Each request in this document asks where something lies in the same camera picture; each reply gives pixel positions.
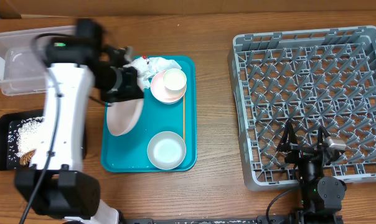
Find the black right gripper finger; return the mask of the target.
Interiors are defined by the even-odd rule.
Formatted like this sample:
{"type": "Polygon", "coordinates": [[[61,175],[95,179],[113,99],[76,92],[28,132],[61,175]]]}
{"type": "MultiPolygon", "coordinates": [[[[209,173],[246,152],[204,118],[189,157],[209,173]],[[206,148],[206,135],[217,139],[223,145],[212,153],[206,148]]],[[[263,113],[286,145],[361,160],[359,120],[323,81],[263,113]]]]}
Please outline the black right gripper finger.
{"type": "Polygon", "coordinates": [[[322,147],[329,147],[329,137],[330,134],[324,126],[318,127],[317,131],[317,149],[321,149],[322,147]]]}
{"type": "Polygon", "coordinates": [[[284,126],[284,132],[276,148],[278,152],[291,152],[292,145],[298,145],[291,120],[287,120],[284,126]]]}

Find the large pink plate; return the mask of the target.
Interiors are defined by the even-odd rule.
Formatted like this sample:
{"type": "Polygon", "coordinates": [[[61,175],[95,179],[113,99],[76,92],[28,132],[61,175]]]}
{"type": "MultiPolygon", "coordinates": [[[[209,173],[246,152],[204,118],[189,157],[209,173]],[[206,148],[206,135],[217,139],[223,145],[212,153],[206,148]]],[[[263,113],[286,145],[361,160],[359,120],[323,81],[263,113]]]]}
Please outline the large pink plate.
{"type": "Polygon", "coordinates": [[[112,103],[106,112],[106,124],[109,132],[114,136],[130,132],[138,122],[143,106],[143,99],[112,103]]]}

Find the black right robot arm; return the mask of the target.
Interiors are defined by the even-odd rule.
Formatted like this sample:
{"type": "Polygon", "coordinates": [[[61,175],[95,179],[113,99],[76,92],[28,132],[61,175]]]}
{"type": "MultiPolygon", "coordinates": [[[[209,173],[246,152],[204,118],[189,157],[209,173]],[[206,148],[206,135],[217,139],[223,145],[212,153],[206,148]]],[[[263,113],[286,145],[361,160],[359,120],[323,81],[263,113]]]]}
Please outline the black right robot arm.
{"type": "Polygon", "coordinates": [[[300,146],[291,120],[287,120],[277,151],[287,153],[284,161],[294,165],[299,185],[283,192],[301,191],[301,208],[295,208],[284,223],[342,223],[336,213],[342,209],[346,183],[324,175],[324,166],[337,161],[347,145],[329,134],[324,126],[317,131],[315,146],[300,146]]]}

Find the white napkin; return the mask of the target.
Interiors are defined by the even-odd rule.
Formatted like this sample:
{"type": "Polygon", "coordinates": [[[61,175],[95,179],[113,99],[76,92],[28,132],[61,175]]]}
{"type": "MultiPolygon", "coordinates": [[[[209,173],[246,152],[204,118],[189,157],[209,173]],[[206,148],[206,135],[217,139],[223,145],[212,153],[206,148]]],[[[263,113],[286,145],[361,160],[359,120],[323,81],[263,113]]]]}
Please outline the white napkin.
{"type": "Polygon", "coordinates": [[[150,88],[149,80],[159,72],[172,68],[182,69],[175,60],[168,60],[163,57],[148,57],[147,59],[139,57],[134,59],[131,63],[124,65],[124,67],[134,67],[137,70],[138,85],[142,90],[150,88]]]}

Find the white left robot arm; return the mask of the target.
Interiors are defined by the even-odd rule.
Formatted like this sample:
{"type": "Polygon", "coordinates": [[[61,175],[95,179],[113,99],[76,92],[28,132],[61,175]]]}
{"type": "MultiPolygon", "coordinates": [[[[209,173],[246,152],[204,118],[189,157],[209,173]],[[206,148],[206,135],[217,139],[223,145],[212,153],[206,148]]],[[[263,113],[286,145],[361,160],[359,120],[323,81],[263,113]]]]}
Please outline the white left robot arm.
{"type": "Polygon", "coordinates": [[[104,28],[92,19],[78,19],[72,35],[50,33],[43,52],[31,49],[46,68],[47,91],[42,130],[29,167],[19,169],[14,185],[26,210],[67,223],[123,223],[120,210],[100,197],[99,181],[83,172],[83,137],[91,90],[101,101],[137,102],[143,84],[130,47],[104,44],[104,28]]]}

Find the white rice pile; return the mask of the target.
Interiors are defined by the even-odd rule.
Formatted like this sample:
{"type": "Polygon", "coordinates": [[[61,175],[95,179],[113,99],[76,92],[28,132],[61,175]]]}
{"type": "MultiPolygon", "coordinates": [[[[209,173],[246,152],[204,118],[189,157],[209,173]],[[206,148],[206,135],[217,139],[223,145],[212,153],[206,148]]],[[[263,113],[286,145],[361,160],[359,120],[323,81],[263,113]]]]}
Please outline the white rice pile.
{"type": "Polygon", "coordinates": [[[42,116],[38,116],[10,122],[7,143],[12,160],[21,159],[37,149],[43,120],[42,116]]]}

